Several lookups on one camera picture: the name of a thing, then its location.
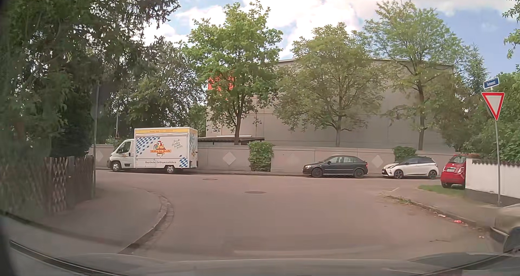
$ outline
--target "car wheel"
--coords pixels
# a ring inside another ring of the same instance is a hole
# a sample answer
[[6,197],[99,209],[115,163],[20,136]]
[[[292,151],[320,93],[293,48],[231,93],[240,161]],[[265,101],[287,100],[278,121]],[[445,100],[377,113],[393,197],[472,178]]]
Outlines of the car wheel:
[[121,163],[119,161],[112,161],[110,164],[110,169],[112,169],[112,171],[115,173],[121,171]]
[[403,177],[405,176],[405,174],[402,172],[402,170],[400,169],[397,169],[396,171],[394,171],[394,178],[395,179],[402,179]]
[[321,178],[323,176],[323,170],[319,167],[316,167],[313,169],[311,176],[313,176],[313,178]]
[[365,175],[365,172],[361,169],[361,168],[358,168],[354,171],[354,177],[356,179],[360,179],[362,178],[363,176]]
[[173,166],[173,165],[167,165],[165,167],[165,169],[166,169],[166,173],[169,173],[169,174],[172,174],[175,172],[175,166]]
[[437,172],[434,170],[430,170],[430,172],[428,173],[428,179],[434,180],[436,178],[437,178]]

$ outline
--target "white truck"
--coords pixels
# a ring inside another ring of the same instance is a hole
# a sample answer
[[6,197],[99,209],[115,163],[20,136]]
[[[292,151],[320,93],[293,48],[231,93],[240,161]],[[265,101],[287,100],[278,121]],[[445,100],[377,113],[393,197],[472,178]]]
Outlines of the white truck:
[[182,128],[143,128],[134,130],[134,138],[124,140],[110,155],[112,171],[129,168],[175,169],[198,166],[197,130]]

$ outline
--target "wooden fence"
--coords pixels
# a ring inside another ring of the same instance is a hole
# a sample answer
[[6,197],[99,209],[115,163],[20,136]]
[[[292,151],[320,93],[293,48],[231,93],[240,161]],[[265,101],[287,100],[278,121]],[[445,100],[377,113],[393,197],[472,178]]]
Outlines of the wooden fence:
[[25,218],[58,213],[92,198],[92,156],[0,164],[0,209]]

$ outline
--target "car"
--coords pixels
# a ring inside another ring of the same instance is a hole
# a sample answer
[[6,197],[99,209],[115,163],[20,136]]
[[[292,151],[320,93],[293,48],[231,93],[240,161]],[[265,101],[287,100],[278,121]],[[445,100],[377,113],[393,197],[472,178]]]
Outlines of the car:
[[404,177],[428,177],[436,179],[439,169],[430,157],[416,156],[407,158],[401,163],[390,163],[383,167],[381,175],[402,179]]
[[323,161],[303,166],[302,173],[313,178],[354,176],[360,179],[368,173],[368,163],[356,156],[333,155]]
[[493,252],[517,254],[520,252],[520,204],[497,210],[495,223],[489,229]]
[[451,188],[454,184],[466,185],[466,156],[464,154],[455,154],[446,163],[440,174],[440,184],[445,189]]

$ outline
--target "black car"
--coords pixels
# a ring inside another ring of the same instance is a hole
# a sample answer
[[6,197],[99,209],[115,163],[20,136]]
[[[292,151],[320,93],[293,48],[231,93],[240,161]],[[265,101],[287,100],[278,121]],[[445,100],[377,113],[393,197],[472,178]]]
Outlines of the black car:
[[313,178],[322,176],[354,176],[362,178],[368,173],[368,163],[356,156],[334,155],[323,161],[303,166],[303,174]]

